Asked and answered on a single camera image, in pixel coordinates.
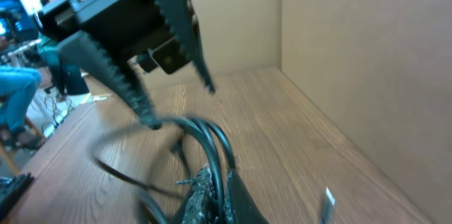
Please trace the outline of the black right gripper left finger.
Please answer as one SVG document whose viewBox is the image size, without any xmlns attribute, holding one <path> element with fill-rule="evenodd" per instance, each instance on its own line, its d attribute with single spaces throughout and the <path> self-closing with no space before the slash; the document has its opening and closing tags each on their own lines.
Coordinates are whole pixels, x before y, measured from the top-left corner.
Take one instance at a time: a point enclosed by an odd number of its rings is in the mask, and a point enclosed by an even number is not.
<svg viewBox="0 0 452 224">
<path fill-rule="evenodd" d="M 214 221 L 214 188 L 210 168 L 201 168 L 198 174 L 184 183 L 191 185 L 171 224 L 209 224 Z"/>
</svg>

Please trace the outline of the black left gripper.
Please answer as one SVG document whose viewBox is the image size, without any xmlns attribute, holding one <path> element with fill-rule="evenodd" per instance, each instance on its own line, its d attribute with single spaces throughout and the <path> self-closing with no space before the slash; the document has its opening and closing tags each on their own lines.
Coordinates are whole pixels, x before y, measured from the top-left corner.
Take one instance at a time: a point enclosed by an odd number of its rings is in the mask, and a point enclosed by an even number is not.
<svg viewBox="0 0 452 224">
<path fill-rule="evenodd" d="M 191 0 L 54 0 L 34 21 L 60 42 L 62 58 L 110 89 L 151 129 L 160 129 L 162 120 L 126 61 L 131 57 L 143 55 L 144 70 L 159 66 L 168 74 L 191 62 L 215 93 Z"/>
</svg>

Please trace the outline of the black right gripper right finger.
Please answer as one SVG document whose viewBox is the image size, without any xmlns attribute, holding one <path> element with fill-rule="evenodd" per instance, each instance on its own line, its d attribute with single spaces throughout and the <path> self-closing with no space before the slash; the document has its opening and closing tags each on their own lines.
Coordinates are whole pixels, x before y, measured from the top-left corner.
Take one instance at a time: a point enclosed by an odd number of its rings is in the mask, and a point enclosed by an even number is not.
<svg viewBox="0 0 452 224">
<path fill-rule="evenodd" d="M 225 191 L 227 224 L 269 224 L 236 170 L 228 170 Z"/>
</svg>

